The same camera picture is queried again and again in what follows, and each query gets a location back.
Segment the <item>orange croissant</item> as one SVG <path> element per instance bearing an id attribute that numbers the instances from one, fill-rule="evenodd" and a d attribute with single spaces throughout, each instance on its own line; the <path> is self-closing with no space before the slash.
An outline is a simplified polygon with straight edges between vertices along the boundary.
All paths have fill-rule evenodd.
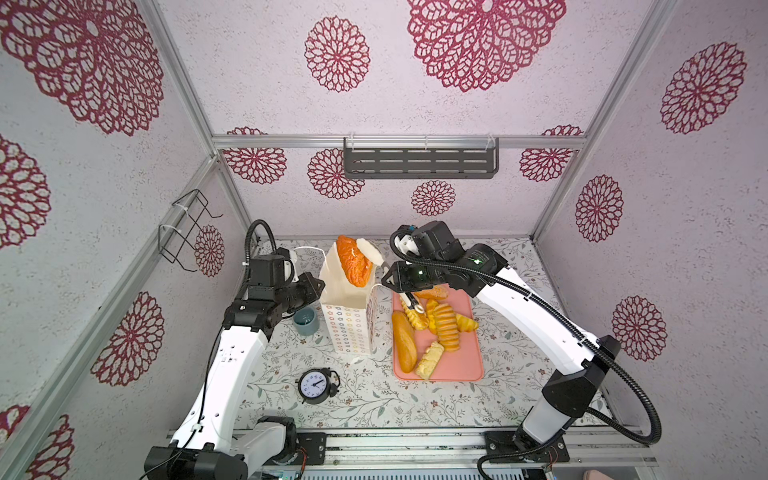
<path id="1" fill-rule="evenodd" d="M 357 288 L 364 288 L 371 278 L 373 262 L 363 254 L 353 238 L 340 235 L 336 240 L 336 249 L 347 281 Z"/>

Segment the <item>white paper bag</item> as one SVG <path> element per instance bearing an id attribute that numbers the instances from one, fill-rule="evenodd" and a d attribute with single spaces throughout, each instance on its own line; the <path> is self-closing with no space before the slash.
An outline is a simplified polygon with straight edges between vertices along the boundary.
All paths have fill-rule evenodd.
<path id="1" fill-rule="evenodd" d="M 351 285 L 342 270 L 336 241 L 325 252 L 319 279 L 326 284 L 320 297 L 321 313 L 336 352 L 363 356 L 373 352 L 374 321 L 378 300 L 374 294 L 376 272 L 364 288 Z"/>

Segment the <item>long baguette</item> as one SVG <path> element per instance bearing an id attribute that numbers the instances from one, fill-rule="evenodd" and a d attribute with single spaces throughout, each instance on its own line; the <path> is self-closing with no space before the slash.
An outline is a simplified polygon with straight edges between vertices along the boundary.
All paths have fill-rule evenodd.
<path id="1" fill-rule="evenodd" d="M 395 310 L 391 320 L 400 369 L 403 373 L 411 373 L 418 361 L 414 329 L 403 311 Z"/>

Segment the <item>pale yellow square bread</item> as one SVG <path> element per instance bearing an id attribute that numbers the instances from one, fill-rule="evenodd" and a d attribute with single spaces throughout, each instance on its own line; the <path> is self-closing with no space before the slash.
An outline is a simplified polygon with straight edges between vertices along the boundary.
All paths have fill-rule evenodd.
<path id="1" fill-rule="evenodd" d="M 429 380 L 444 351 L 445 348 L 439 342 L 433 342 L 422 355 L 415 368 L 415 374 L 422 380 Z"/>

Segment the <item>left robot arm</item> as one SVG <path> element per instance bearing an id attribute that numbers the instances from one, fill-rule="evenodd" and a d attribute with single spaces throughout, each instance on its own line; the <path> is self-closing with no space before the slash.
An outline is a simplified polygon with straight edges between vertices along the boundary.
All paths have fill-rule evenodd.
<path id="1" fill-rule="evenodd" d="M 170 443 L 150 449 L 144 478 L 247 479 L 269 462 L 295 459 L 293 419 L 267 416 L 240 438 L 234 425 L 247 377 L 275 327 L 319 300 L 324 287 L 309 272 L 297 274 L 285 248 L 247 260 L 244 284 L 225 312 L 201 390 Z"/>

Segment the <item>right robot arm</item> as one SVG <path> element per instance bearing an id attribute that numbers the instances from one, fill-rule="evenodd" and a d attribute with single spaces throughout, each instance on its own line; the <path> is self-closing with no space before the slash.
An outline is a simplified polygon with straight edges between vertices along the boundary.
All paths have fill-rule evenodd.
<path id="1" fill-rule="evenodd" d="M 464 247 L 443 221 L 403 225 L 389 238 L 397 261 L 382 278 L 393 292 L 413 295 L 446 284 L 491 307 L 547 356 L 555 371 L 515 435 L 521 450 L 556 441 L 590 407 L 619 353 L 611 336 L 598 338 L 562 318 L 530 289 L 492 247 Z"/>

